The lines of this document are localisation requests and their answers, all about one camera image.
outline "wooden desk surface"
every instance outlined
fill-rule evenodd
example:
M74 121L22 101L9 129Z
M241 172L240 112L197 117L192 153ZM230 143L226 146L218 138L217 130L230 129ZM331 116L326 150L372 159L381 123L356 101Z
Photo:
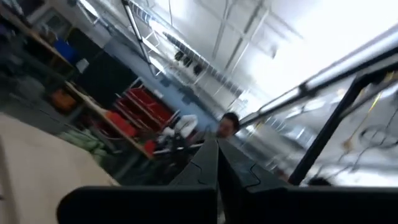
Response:
M28 35L29 37L32 37L35 39L38 43L42 44L46 49L51 51L54 55L56 55L58 58L62 59L64 62L66 62L68 65L71 65L67 59L65 59L57 50L55 50L52 46L50 46L46 41L44 41L38 33L36 33L34 30L31 28L25 26L21 20L18 19L12 12L10 12L8 9L0 5L0 14L6 18L9 22L11 22L14 26L18 27L18 29L25 35Z
M10 223L55 224L60 200L87 185L118 185L83 149L0 114L0 180Z
M130 138L127 134L125 134L122 130L120 130L110 119L108 119L105 116L105 113L107 112L107 110L99 107L98 105L96 105L91 99L90 97L82 94L80 91L78 91L71 83L69 82L65 82L65 84L67 85L67 87L69 87L69 89L71 89L72 92L76 93L84 102L85 104L91 109L93 110L95 113L97 113L102 119L103 121L107 122L115 131L117 131L125 140L127 140L129 143L132 144L133 147L137 148L138 150L140 150L143 154L145 154L145 156L148 159L152 159L153 155L150 155L144 148L143 146L141 146L140 144L138 144L137 142L135 142L135 140L133 140L132 138Z

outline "blue wall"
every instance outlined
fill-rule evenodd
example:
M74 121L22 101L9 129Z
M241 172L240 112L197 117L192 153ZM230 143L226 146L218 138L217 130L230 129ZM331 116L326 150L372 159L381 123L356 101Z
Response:
M120 61L126 64L130 69L144 82L145 86L151 90L158 90L163 94L162 100L174 110L180 110L181 115L195 114L198 116L198 130L204 130L207 126L211 129L215 129L217 120L204 112L198 105L191 102L186 105L182 98L184 94L178 90L178 87L172 83L166 87L163 86L160 78L156 78L152 75L148 64L136 53L133 52L129 47L121 44L117 40L109 41L104 51L113 57L117 57Z

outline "black hair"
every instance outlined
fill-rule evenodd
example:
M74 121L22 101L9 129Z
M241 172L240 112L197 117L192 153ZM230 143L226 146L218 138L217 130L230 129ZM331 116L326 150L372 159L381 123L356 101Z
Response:
M332 184L323 177L314 177L309 182L310 186L332 186Z
M226 118L226 119L232 121L233 126L234 126L234 130L235 131L239 131L241 125L239 123L239 116L236 113L228 112L228 113L223 115L223 118Z

